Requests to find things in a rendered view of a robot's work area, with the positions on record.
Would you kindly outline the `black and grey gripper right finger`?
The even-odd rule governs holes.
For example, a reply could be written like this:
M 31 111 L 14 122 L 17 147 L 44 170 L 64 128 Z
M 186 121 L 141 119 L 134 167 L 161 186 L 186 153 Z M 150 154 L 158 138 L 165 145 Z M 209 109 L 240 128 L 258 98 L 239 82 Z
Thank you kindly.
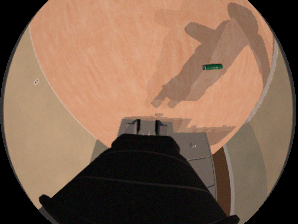
M 168 126 L 163 125 L 160 120 L 155 121 L 155 133 L 158 136 L 167 136 Z

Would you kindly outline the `grey drawer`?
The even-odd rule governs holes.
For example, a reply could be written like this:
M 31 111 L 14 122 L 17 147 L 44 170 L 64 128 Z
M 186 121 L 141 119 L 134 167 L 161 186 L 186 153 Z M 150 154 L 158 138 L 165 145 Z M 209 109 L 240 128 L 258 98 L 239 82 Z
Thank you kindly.
M 213 197 L 215 198 L 215 187 L 212 189 L 209 189 L 210 193 L 213 195 Z
M 122 119 L 119 127 L 117 138 L 120 134 L 126 133 L 126 124 L 132 123 L 132 119 Z M 164 125 L 168 126 L 167 136 L 171 136 L 174 139 L 174 131 L 172 122 L 161 121 Z M 155 133 L 155 121 L 140 120 L 140 131 L 138 134 L 141 135 L 156 135 Z
M 180 147 L 180 154 L 187 161 L 210 157 L 205 134 L 174 134 L 174 139 Z
M 206 187 L 214 185 L 214 174 L 211 159 L 198 162 L 191 162 L 189 164 L 195 170 L 197 175 L 201 178 L 202 182 L 205 184 Z

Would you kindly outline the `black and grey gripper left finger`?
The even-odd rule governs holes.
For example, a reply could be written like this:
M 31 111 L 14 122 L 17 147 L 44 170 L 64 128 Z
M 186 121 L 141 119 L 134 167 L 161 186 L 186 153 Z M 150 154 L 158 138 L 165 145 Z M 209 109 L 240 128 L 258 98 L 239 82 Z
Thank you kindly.
M 136 131 L 135 131 L 136 125 Z M 134 120 L 132 123 L 126 124 L 126 134 L 138 134 L 140 131 L 140 119 Z

